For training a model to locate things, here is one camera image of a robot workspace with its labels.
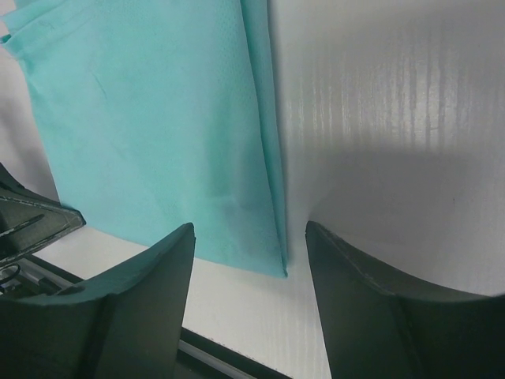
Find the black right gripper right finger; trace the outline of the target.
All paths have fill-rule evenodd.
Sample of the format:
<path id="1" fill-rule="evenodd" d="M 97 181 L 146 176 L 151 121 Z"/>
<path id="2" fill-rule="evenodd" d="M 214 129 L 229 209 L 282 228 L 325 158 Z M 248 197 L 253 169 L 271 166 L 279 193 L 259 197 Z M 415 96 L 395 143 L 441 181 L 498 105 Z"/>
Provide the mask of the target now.
<path id="1" fill-rule="evenodd" d="M 503 377 L 502 295 L 421 280 L 312 221 L 305 240 L 332 377 Z"/>

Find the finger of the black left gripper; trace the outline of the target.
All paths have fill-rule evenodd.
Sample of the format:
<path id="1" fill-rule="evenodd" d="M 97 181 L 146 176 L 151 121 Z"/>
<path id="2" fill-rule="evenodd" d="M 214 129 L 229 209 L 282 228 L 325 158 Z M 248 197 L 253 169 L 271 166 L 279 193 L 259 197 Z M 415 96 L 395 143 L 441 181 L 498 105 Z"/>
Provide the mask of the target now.
<path id="1" fill-rule="evenodd" d="M 23 187 L 1 167 L 1 259 L 18 261 L 85 225 L 84 217 Z"/>

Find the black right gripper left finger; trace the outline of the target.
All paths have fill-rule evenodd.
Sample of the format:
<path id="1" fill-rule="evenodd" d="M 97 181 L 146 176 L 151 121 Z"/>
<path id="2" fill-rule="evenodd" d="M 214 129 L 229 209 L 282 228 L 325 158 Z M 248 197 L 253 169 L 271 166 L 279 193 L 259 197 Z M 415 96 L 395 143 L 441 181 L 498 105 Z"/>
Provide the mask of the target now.
<path id="1" fill-rule="evenodd" d="M 53 295 L 2 298 L 2 377 L 173 377 L 195 244 L 187 223 Z"/>

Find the teal t shirt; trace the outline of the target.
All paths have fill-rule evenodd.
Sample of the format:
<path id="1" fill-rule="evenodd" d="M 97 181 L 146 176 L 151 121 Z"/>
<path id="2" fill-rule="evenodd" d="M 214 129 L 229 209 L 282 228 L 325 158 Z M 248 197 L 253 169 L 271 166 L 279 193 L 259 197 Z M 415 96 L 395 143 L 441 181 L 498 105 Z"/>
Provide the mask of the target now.
<path id="1" fill-rule="evenodd" d="M 58 196 L 151 246 L 284 277 L 286 217 L 265 1 L 19 1 L 24 73 Z"/>

